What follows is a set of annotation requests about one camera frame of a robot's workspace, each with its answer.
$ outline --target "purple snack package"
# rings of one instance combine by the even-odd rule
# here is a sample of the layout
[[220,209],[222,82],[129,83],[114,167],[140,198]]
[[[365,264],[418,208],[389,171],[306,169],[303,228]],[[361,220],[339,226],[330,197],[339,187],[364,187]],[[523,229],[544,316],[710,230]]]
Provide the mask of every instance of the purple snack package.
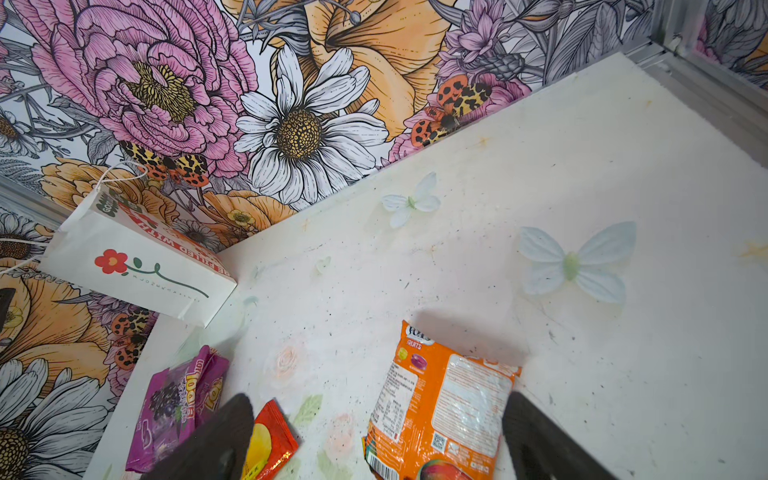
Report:
[[[144,396],[125,469],[149,472],[156,462],[189,438],[218,405],[228,367],[227,359],[205,345],[191,361],[155,373]],[[205,392],[198,390],[202,382]],[[211,408],[199,409],[198,403],[204,404],[209,397]]]

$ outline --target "white paper bag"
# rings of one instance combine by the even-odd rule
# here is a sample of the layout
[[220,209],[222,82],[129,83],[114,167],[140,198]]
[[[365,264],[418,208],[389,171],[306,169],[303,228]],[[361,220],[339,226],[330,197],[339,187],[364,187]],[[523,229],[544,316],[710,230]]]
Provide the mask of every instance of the white paper bag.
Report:
[[237,285],[215,254],[104,184],[61,224],[39,268],[199,326]]

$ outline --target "orange candy bag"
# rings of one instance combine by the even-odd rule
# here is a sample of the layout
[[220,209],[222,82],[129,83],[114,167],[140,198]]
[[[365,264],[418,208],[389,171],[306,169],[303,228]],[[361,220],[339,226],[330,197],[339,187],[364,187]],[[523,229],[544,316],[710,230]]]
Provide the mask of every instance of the orange candy bag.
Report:
[[298,448],[277,402],[270,400],[253,424],[242,480],[274,478]]
[[384,480],[492,480],[520,371],[461,356],[403,322],[368,425],[366,461]]

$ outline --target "floral backdrop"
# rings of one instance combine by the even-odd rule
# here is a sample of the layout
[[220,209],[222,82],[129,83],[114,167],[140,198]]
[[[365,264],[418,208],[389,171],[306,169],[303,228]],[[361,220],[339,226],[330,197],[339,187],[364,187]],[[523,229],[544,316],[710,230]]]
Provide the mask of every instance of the floral backdrop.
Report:
[[212,250],[647,34],[651,0],[5,0],[0,174]]
[[[42,225],[0,209],[0,270],[43,247]],[[79,478],[157,314],[37,271],[0,276],[0,478]]]
[[694,51],[768,89],[768,2],[710,0]]

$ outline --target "white daisy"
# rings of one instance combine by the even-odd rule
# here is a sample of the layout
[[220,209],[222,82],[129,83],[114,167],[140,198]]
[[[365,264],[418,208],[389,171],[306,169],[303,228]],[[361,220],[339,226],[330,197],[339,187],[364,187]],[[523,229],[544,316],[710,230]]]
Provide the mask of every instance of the white daisy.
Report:
[[0,108],[0,154],[3,156],[40,158],[38,145],[28,135],[29,125],[16,121],[16,116]]
[[30,243],[4,242],[2,239],[29,240],[47,242],[50,238],[37,231],[38,225],[32,220],[16,214],[0,214],[0,258],[11,257],[26,260],[34,255],[42,255],[45,247]]
[[[352,67],[353,55],[341,48],[304,91],[299,60],[290,47],[277,55],[277,101],[251,91],[241,98],[250,114],[237,126],[245,132],[235,151],[256,152],[250,179],[262,195],[301,209],[362,178],[376,165],[365,147],[383,143],[389,132],[372,114],[379,101],[358,111],[344,108],[360,98],[371,78],[367,67]],[[341,111],[336,118],[323,116]]]
[[219,253],[224,249],[224,245],[221,244],[214,231],[197,220],[176,220],[174,221],[174,229],[214,253]]
[[17,359],[0,367],[0,478],[80,480],[93,455],[86,448],[104,433],[95,427],[107,409],[86,406],[98,380],[72,380],[71,369],[64,369],[53,390],[35,402],[48,379],[48,362],[36,359],[22,368]]

